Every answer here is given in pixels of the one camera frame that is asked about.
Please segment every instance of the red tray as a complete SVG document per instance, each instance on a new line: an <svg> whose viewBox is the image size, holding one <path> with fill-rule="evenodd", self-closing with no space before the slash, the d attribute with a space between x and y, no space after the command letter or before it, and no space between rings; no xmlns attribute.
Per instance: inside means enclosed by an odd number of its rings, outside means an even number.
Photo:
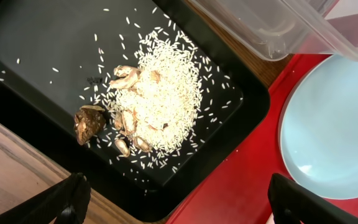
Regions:
<svg viewBox="0 0 358 224"><path fill-rule="evenodd" d="M278 120L298 81L328 55L295 55L269 88L270 111L262 123L175 210L168 224L266 223L267 188L274 172L289 177L278 146ZM329 200L358 217L358 198Z"/></svg>

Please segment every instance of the wood grain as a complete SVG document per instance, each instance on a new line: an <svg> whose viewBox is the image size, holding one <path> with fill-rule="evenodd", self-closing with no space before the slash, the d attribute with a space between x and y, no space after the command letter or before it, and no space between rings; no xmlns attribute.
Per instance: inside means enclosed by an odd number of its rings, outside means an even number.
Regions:
<svg viewBox="0 0 358 224"><path fill-rule="evenodd" d="M291 59L289 56L279 62L266 62L258 58L205 14L191 7L266 86L272 84ZM68 175L65 169L0 125L0 214L37 195ZM166 220L167 218L157 223L165 223ZM93 190L85 223L142 222Z"/></svg>

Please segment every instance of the plastic container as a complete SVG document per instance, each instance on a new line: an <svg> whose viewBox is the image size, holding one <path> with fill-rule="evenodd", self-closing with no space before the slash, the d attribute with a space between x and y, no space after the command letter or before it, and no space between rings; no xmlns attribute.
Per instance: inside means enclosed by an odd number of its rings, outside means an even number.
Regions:
<svg viewBox="0 0 358 224"><path fill-rule="evenodd" d="M358 61L356 0L191 0L260 58L340 54Z"/></svg>

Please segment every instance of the light blue plate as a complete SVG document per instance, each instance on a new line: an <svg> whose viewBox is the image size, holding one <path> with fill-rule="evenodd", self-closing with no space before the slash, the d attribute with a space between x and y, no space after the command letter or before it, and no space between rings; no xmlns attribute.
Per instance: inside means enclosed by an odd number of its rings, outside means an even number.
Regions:
<svg viewBox="0 0 358 224"><path fill-rule="evenodd" d="M295 181L321 197L358 197L358 62L328 58L284 110L280 147Z"/></svg>

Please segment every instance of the red surface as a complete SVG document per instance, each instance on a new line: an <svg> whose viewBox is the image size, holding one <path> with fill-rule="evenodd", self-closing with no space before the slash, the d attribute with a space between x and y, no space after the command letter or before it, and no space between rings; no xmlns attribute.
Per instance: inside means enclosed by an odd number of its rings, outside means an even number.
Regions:
<svg viewBox="0 0 358 224"><path fill-rule="evenodd" d="M278 120L296 83L327 55L296 55L269 88L270 111L227 160L178 207L168 224L266 223L267 188L274 172L289 177L278 147ZM358 217L358 198L330 200Z"/></svg>

